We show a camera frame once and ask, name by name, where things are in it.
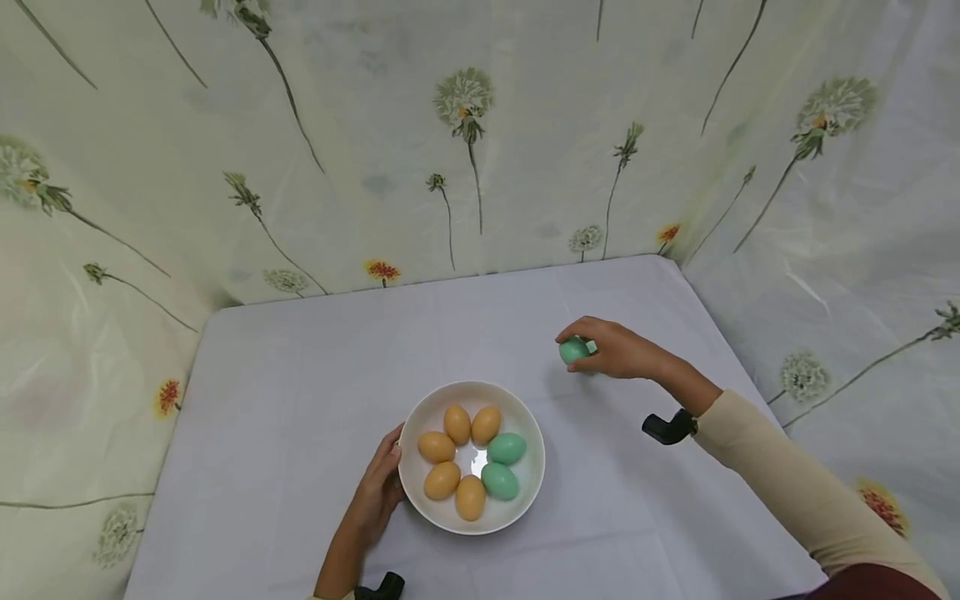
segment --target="flower stem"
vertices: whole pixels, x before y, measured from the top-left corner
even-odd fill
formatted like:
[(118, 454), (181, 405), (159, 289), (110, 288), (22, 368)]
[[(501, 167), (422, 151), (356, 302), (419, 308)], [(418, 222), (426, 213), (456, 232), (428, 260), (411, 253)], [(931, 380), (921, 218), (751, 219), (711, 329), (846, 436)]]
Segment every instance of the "flower stem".
[(704, 242), (707, 241), (707, 238), (709, 238), (710, 235), (711, 235), (714, 231), (716, 231), (717, 226), (720, 225), (720, 222), (723, 221), (724, 217), (727, 216), (727, 213), (730, 212), (730, 209), (733, 208), (733, 205), (736, 204), (737, 199), (740, 198), (740, 194), (743, 193), (743, 188), (745, 188), (745, 187), (747, 187), (747, 182), (746, 182), (746, 181), (744, 181), (743, 183), (740, 184), (740, 189), (738, 189), (738, 190), (736, 191), (736, 195), (733, 196), (733, 202), (731, 202), (730, 205), (727, 206), (727, 210), (724, 210), (724, 211), (723, 211), (723, 214), (720, 215), (720, 218), (717, 219), (717, 222), (713, 224), (713, 227), (710, 228), (710, 231), (707, 232), (707, 235), (704, 236), (704, 239), (700, 240), (700, 244), (697, 245), (697, 248), (693, 251), (693, 254), (691, 254), (690, 257), (686, 260), (686, 264), (690, 264), (690, 261), (693, 260), (693, 257), (696, 256), (696, 255), (697, 255), (697, 252), (703, 247)]
[(270, 47), (270, 44), (267, 43), (267, 40), (263, 37), (258, 37), (257, 40), (260, 42), (260, 45), (263, 46), (263, 49), (267, 51), (267, 54), (270, 55), (270, 60), (274, 62), (276, 67), (276, 72), (280, 74), (280, 78), (283, 80), (283, 87), (287, 91), (287, 100), (290, 102), (290, 109), (294, 112), (294, 119), (297, 120), (297, 127), (300, 128), (300, 135), (303, 136), (303, 141), (306, 142), (307, 147), (310, 149), (310, 155), (313, 157), (313, 161), (317, 163), (317, 168), (320, 169), (320, 172), (326, 175), (324, 166), (320, 164), (320, 159), (317, 158), (317, 153), (313, 149), (313, 142), (310, 141), (310, 138), (306, 134), (306, 130), (303, 128), (303, 124), (300, 122), (300, 112), (297, 110), (297, 101), (294, 100), (294, 92), (290, 89), (290, 82), (287, 81), (287, 76), (283, 72), (283, 67), (280, 66), (280, 61), (274, 54), (274, 49)]
[(78, 221), (80, 221), (81, 223), (83, 223), (84, 225), (86, 225), (86, 226), (88, 226), (88, 227), (90, 227), (90, 228), (94, 228), (94, 229), (96, 229), (97, 231), (100, 231), (101, 233), (103, 233), (105, 236), (109, 237), (109, 238), (112, 239), (113, 241), (119, 242), (120, 244), (123, 244), (123, 245), (126, 246), (127, 248), (129, 248), (129, 249), (131, 249), (132, 251), (136, 252), (137, 256), (139, 256), (140, 258), (143, 258), (144, 260), (146, 260), (147, 262), (149, 262), (149, 263), (151, 264), (151, 266), (153, 266), (155, 269), (157, 269), (158, 271), (160, 271), (161, 273), (163, 273), (164, 275), (166, 275), (166, 276), (168, 276), (168, 277), (170, 276), (169, 273), (167, 273), (167, 272), (164, 271), (162, 268), (160, 268), (160, 266), (159, 266), (158, 264), (156, 264), (153, 260), (147, 258), (147, 257), (143, 254), (143, 252), (137, 250), (136, 248), (134, 248), (133, 246), (131, 246), (131, 245), (128, 244), (127, 242), (125, 242), (125, 241), (123, 241), (122, 239), (120, 239), (119, 237), (113, 235), (112, 233), (110, 233), (110, 232), (107, 231), (106, 229), (104, 229), (104, 228), (100, 227), (99, 225), (97, 225), (96, 223), (90, 221), (90, 220), (87, 219), (85, 216), (83, 216), (83, 215), (81, 215), (80, 213), (76, 212), (73, 208), (70, 208), (70, 209), (66, 210), (65, 212), (66, 212), (67, 214), (69, 214), (70, 216), (72, 216), (73, 218), (75, 218), (75, 219), (77, 219)]
[(846, 390), (847, 388), (849, 388), (849, 387), (851, 386), (851, 384), (853, 384), (854, 381), (856, 381), (857, 379), (859, 379), (859, 378), (862, 377), (863, 375), (867, 374), (867, 372), (869, 372), (873, 367), (876, 367), (877, 365), (879, 365), (879, 364), (882, 363), (883, 361), (887, 360), (888, 358), (893, 358), (894, 356), (896, 356), (897, 354), (900, 354), (900, 353), (903, 352), (904, 350), (907, 350), (907, 349), (909, 349), (909, 348), (912, 348), (912, 347), (916, 346), (916, 345), (919, 344), (920, 342), (926, 340), (926, 338), (927, 338), (929, 335), (930, 335), (930, 332), (928, 331), (928, 332), (926, 332), (924, 335), (922, 335), (922, 336), (920, 336), (919, 338), (917, 338), (916, 340), (913, 340), (912, 342), (907, 342), (906, 344), (904, 344), (903, 346), (895, 349), (894, 351), (888, 352), (888, 353), (884, 354), (883, 356), (877, 358), (877, 360), (875, 360), (874, 362), (870, 363), (869, 365), (867, 365), (867, 367), (866, 367), (865, 369), (863, 369), (862, 371), (860, 371), (859, 373), (857, 373), (857, 374), (853, 377), (853, 379), (851, 379), (851, 380), (848, 381), (847, 383), (845, 383), (845, 384), (843, 384), (842, 386), (840, 386), (839, 388), (837, 388), (836, 391), (833, 392), (833, 394), (830, 394), (829, 396), (827, 396), (827, 397), (825, 397), (824, 399), (820, 400), (820, 401), (817, 402), (816, 404), (810, 406), (810, 408), (808, 408), (808, 409), (806, 410), (806, 412), (801, 413), (801, 414), (798, 415), (797, 417), (794, 417), (793, 419), (789, 420), (783, 427), (784, 427), (784, 428), (789, 427), (790, 425), (792, 425), (793, 423), (795, 423), (795, 422), (797, 422), (798, 420), (802, 419), (803, 417), (806, 417), (807, 415), (809, 415), (810, 413), (813, 412), (813, 409), (817, 408), (818, 406), (823, 406), (824, 404), (826, 404), (827, 402), (829, 402), (834, 396), (840, 394), (841, 392), (843, 392), (844, 390)]
[(120, 495), (105, 496), (103, 498), (97, 498), (95, 500), (87, 500), (86, 502), (77, 502), (76, 504), (34, 504), (32, 502), (0, 501), (0, 506), (6, 506), (10, 508), (17, 508), (17, 509), (38, 509), (41, 511), (57, 511), (60, 509), (75, 509), (81, 506), (89, 506), (91, 504), (99, 504), (100, 502), (108, 502), (110, 500), (119, 500), (121, 498), (146, 498), (152, 495), (154, 495), (153, 492), (121, 493)]
[(270, 230), (267, 229), (267, 226), (266, 226), (266, 224), (263, 222), (263, 219), (262, 219), (261, 217), (256, 217), (256, 220), (260, 222), (260, 226), (263, 228), (263, 232), (266, 233), (266, 234), (267, 234), (267, 237), (270, 238), (270, 243), (274, 245), (274, 248), (276, 248), (276, 251), (277, 251), (277, 252), (280, 252), (280, 254), (282, 254), (283, 257), (287, 259), (287, 262), (289, 262), (289, 263), (292, 264), (293, 266), (297, 267), (297, 269), (298, 269), (301, 273), (303, 273), (304, 275), (310, 277), (310, 280), (313, 281), (315, 284), (317, 284), (317, 287), (320, 288), (320, 291), (323, 292), (324, 295), (326, 295), (326, 294), (327, 294), (327, 291), (326, 291), (325, 288), (320, 284), (320, 282), (319, 282), (318, 280), (314, 279), (312, 275), (310, 275), (309, 273), (307, 273), (307, 272), (303, 269), (303, 267), (301, 267), (300, 265), (298, 265), (297, 263), (295, 263), (293, 258), (291, 258), (290, 256), (287, 256), (287, 253), (280, 249), (280, 246), (276, 243), (276, 240), (274, 239), (274, 236), (270, 234)]
[[(703, 0), (700, 0), (700, 6), (704, 6)], [(750, 34), (747, 35), (747, 40), (743, 42), (743, 46), (740, 48), (740, 52), (736, 53), (736, 58), (733, 59), (733, 62), (730, 65), (730, 68), (727, 69), (727, 74), (723, 76), (723, 81), (720, 82), (720, 86), (717, 87), (717, 93), (713, 94), (713, 102), (710, 104), (710, 110), (707, 111), (707, 116), (704, 117), (704, 126), (700, 129), (700, 135), (703, 135), (707, 130), (707, 121), (710, 118), (710, 114), (713, 113), (714, 107), (717, 106), (717, 100), (720, 98), (720, 92), (723, 91), (723, 86), (727, 84), (727, 79), (730, 77), (730, 74), (736, 68), (736, 64), (740, 62), (740, 57), (743, 56), (743, 53), (747, 50), (747, 46), (750, 44), (750, 40), (754, 38), (754, 33), (756, 33), (756, 26), (760, 24), (760, 18), (763, 16), (763, 9), (767, 6), (767, 0), (760, 0), (760, 9), (756, 12), (756, 19), (754, 19), (754, 26), (750, 30)]]
[(600, 8), (597, 10), (597, 41), (600, 41), (600, 21), (603, 20), (603, 0), (600, 0)]
[(700, 21), (700, 11), (704, 9), (704, 0), (700, 0), (700, 6), (697, 7), (697, 16), (693, 17), (693, 29), (690, 30), (690, 39), (697, 34), (697, 22)]
[(137, 292), (139, 292), (141, 296), (143, 296), (143, 297), (146, 298), (147, 300), (149, 300), (149, 301), (151, 301), (152, 303), (154, 303), (154, 304), (156, 304), (157, 306), (159, 306), (160, 310), (162, 310), (163, 312), (167, 313), (167, 315), (169, 315), (171, 319), (173, 319), (173, 320), (176, 321), (177, 323), (183, 325), (184, 327), (186, 327), (186, 328), (189, 329), (190, 331), (193, 331), (194, 333), (200, 333), (200, 331), (197, 331), (196, 329), (194, 329), (194, 328), (191, 327), (190, 325), (188, 325), (188, 324), (184, 323), (183, 321), (181, 321), (176, 315), (174, 315), (172, 312), (170, 312), (169, 310), (167, 310), (167, 309), (163, 306), (163, 304), (161, 304), (161, 303), (157, 302), (156, 300), (150, 298), (150, 296), (149, 296), (146, 292), (144, 292), (144, 291), (141, 290), (140, 288), (136, 287), (135, 285), (133, 285), (133, 284), (130, 283), (129, 281), (126, 281), (125, 279), (121, 279), (121, 278), (118, 277), (118, 276), (113, 276), (113, 275), (110, 275), (110, 274), (104, 274), (104, 278), (114, 279), (114, 280), (116, 280), (116, 281), (119, 281), (120, 283), (123, 283), (123, 284), (125, 284), (125, 285), (130, 286), (131, 288), (133, 288), (134, 290), (136, 290)]
[(156, 15), (156, 11), (154, 11), (154, 5), (150, 3), (150, 0), (143, 0), (143, 1), (147, 4), (147, 8), (150, 9), (150, 14), (154, 16), (154, 21), (156, 21), (156, 24), (159, 26), (160, 30), (163, 32), (165, 36), (167, 36), (167, 41), (170, 42), (171, 46), (173, 46), (174, 52), (176, 52), (177, 56), (180, 57), (180, 61), (183, 63), (183, 66), (185, 66), (187, 69), (190, 70), (191, 73), (193, 73), (193, 76), (197, 79), (198, 82), (200, 82), (200, 85), (202, 85), (203, 87), (206, 87), (206, 83), (204, 83), (204, 80), (201, 79), (200, 75), (197, 74), (197, 71), (194, 71), (193, 67), (190, 66), (190, 63), (187, 62), (186, 57), (183, 55), (183, 53), (180, 51), (180, 48), (177, 47), (177, 44), (174, 42), (173, 38), (170, 37), (170, 34), (167, 32), (167, 28), (164, 27), (163, 22), (160, 21), (160, 17)]
[(477, 210), (480, 212), (480, 235), (483, 235), (483, 197), (480, 196), (480, 175), (477, 173), (477, 161), (473, 156), (473, 144), (467, 143), (467, 152), (470, 154), (470, 166), (473, 167), (473, 180), (477, 186)]
[(444, 197), (444, 203), (446, 204), (446, 241), (450, 247), (450, 267), (456, 271), (457, 266), (453, 264), (453, 214), (450, 212), (450, 201), (446, 199), (446, 192), (442, 187), (440, 188), (440, 193)]
[(66, 60), (66, 63), (69, 64), (74, 71), (76, 71), (77, 75), (84, 78), (84, 81), (90, 84), (90, 87), (92, 87), (93, 89), (97, 89), (96, 84), (92, 82), (90, 78), (88, 78), (82, 70), (80, 70), (80, 67), (77, 65), (76, 62), (72, 61), (72, 59), (70, 59), (70, 57), (67, 56), (66, 51), (63, 50), (63, 48), (60, 47), (60, 45), (57, 43), (54, 37), (50, 35), (50, 32), (47, 31), (47, 28), (43, 27), (43, 24), (40, 23), (39, 19), (36, 18), (33, 12), (29, 8), (27, 8), (27, 5), (24, 4), (23, 0), (13, 0), (13, 2), (16, 3), (16, 6), (20, 7), (20, 10), (22, 10), (23, 13), (27, 15), (27, 18), (29, 18), (30, 21), (34, 24), (34, 27), (39, 29), (39, 31), (43, 34), (43, 36), (47, 38), (47, 41), (50, 42), (50, 45), (54, 47), (54, 50), (57, 51), (57, 54), (59, 54), (62, 59)]
[(770, 406), (771, 404), (773, 404), (774, 402), (776, 402), (776, 401), (777, 401), (778, 399), (780, 399), (780, 397), (783, 396), (784, 394), (786, 394), (786, 390), (780, 390), (780, 393), (779, 393), (779, 394), (777, 394), (776, 396), (773, 396), (772, 398), (770, 398), (769, 400), (767, 400), (767, 406)]
[(600, 256), (600, 260), (607, 257), (607, 242), (610, 240), (610, 205), (613, 203), (613, 192), (616, 190), (616, 183), (620, 179), (620, 171), (622, 170), (623, 163), (621, 162), (616, 167), (616, 177), (613, 178), (613, 187), (610, 188), (610, 197), (607, 198), (607, 225), (606, 229), (604, 229), (607, 235), (603, 236), (603, 255)]
[(780, 188), (783, 186), (783, 182), (786, 180), (786, 176), (790, 175), (793, 165), (797, 164), (797, 157), (794, 156), (790, 160), (790, 164), (786, 165), (786, 169), (783, 171), (783, 175), (780, 176), (780, 181), (777, 183), (777, 187), (774, 189), (774, 193), (770, 195), (770, 200), (767, 201), (767, 204), (763, 205), (763, 210), (760, 211), (760, 214), (756, 216), (754, 224), (747, 229), (747, 232), (744, 234), (743, 239), (740, 240), (740, 243), (736, 245), (736, 248), (733, 249), (733, 253), (736, 254), (736, 251), (740, 250), (740, 247), (743, 246), (743, 243), (747, 241), (747, 238), (751, 233), (756, 229), (756, 225), (760, 222), (760, 219), (763, 218), (763, 215), (767, 214), (767, 208), (770, 207), (770, 203), (774, 200), (774, 197), (777, 196), (777, 192), (780, 191)]

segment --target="white bowl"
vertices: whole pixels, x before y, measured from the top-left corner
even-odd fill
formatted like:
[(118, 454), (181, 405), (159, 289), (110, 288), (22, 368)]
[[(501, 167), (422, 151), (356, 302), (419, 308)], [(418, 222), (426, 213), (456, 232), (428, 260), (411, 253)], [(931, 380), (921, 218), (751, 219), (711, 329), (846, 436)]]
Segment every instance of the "white bowl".
[[(523, 457), (509, 466), (516, 475), (520, 493), (508, 502), (487, 495), (483, 514), (473, 522), (465, 521), (457, 515), (454, 496), (437, 502), (423, 493), (423, 480), (433, 465), (420, 456), (417, 441), (420, 435), (427, 431), (444, 431), (444, 412), (446, 407), (453, 403), (463, 406), (471, 420), (484, 406), (496, 406), (502, 416), (499, 433), (517, 433), (527, 442), (527, 451)], [(546, 451), (537, 420), (519, 398), (492, 383), (459, 381), (434, 391), (421, 400), (410, 413), (400, 434), (399, 444), (402, 452), (400, 481), (407, 493), (407, 499), (428, 521), (455, 534), (482, 536), (508, 527), (527, 512), (543, 482)], [(460, 467), (461, 477), (470, 474), (479, 477), (480, 470), (487, 463), (487, 449), (485, 446), (475, 445), (471, 439), (466, 444), (457, 446), (454, 462)]]

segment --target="white tablecloth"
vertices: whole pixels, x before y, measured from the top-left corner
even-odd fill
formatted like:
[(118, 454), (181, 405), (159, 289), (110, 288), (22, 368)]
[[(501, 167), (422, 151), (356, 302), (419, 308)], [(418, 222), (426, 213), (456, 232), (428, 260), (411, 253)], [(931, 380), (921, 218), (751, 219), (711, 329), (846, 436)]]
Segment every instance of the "white tablecloth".
[(775, 598), (823, 581), (734, 473), (640, 431), (677, 410), (643, 381), (574, 375), (554, 336), (624, 323), (769, 414), (656, 256), (230, 308), (207, 324), (127, 600), (300, 600), (380, 438), (450, 381), (519, 396), (546, 441), (527, 515), (461, 538), (401, 506), (367, 561), (411, 600)]

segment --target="hand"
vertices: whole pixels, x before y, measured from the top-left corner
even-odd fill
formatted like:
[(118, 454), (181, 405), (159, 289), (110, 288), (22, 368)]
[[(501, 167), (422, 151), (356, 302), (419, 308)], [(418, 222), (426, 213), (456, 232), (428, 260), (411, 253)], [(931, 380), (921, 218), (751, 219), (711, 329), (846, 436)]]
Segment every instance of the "hand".
[(400, 446), (396, 442), (402, 429), (403, 423), (380, 442), (341, 524), (341, 528), (349, 528), (365, 548), (380, 539), (390, 515), (404, 497), (396, 475), (396, 467), (400, 464)]
[(613, 321), (581, 317), (568, 325), (557, 336), (556, 342), (561, 344), (574, 335), (584, 341), (593, 340), (597, 351), (567, 365), (569, 372), (594, 371), (620, 379), (643, 377), (656, 381), (664, 365), (678, 360), (670, 352)]

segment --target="floral curtain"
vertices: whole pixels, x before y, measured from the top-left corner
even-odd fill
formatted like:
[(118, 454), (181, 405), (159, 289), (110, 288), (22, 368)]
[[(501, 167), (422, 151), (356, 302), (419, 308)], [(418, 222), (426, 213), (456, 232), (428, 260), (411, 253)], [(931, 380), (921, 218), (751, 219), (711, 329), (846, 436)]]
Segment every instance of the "floral curtain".
[(0, 3), (0, 597), (120, 596), (213, 310), (637, 253), (949, 584), (954, 17)]

